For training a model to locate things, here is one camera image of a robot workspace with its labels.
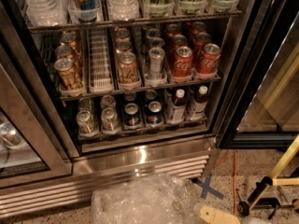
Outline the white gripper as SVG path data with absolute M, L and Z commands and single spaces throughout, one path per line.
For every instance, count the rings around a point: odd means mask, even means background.
M 271 224 L 271 222 L 257 217 L 244 217 L 240 223 L 234 215 L 200 203 L 197 203 L 193 210 L 207 224 Z

